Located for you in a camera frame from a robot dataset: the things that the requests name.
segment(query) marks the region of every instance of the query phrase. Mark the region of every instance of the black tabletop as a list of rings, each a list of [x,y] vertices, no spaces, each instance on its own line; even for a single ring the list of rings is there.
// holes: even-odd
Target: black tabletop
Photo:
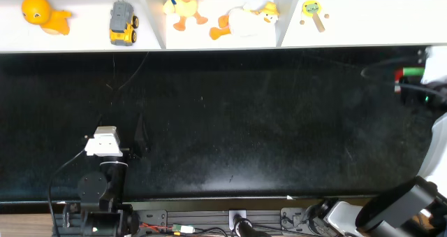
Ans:
[[[118,95],[145,53],[1,55],[0,200],[45,200],[111,110],[142,114],[152,142],[129,162],[126,200],[380,192],[417,174],[436,115],[360,70],[416,50],[152,52]],[[54,198],[75,199],[97,168],[75,160]]]

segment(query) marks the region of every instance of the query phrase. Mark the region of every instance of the orange toy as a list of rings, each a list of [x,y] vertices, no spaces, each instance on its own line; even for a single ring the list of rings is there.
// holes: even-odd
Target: orange toy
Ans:
[[[54,10],[47,0],[24,0],[22,12],[27,22],[40,25],[48,34],[68,35],[70,32],[67,18],[71,17],[71,13]]]

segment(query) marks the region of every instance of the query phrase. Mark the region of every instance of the white bracket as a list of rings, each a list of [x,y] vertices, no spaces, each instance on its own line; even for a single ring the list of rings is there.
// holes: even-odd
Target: white bracket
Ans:
[[[122,157],[119,150],[119,137],[115,126],[98,127],[94,138],[90,138],[85,146],[87,156]]]

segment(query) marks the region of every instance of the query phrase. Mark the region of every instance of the plush duck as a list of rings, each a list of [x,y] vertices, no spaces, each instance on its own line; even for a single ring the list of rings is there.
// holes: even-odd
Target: plush duck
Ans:
[[[205,24],[208,22],[208,19],[200,16],[197,10],[197,0],[168,0],[163,7],[165,14],[177,13],[180,16],[180,21],[174,24],[174,28],[178,31],[184,31],[186,29],[185,23],[188,17],[195,17],[197,24]]]
[[[262,34],[266,27],[276,23],[278,17],[277,5],[272,2],[268,2],[260,11],[252,10],[248,5],[234,8],[219,18],[220,28],[211,28],[210,36],[217,40],[226,34],[239,37]]]
[[[52,9],[47,0],[24,0],[22,12],[27,22],[39,24],[46,33],[68,35],[70,32],[67,18],[71,13]]]

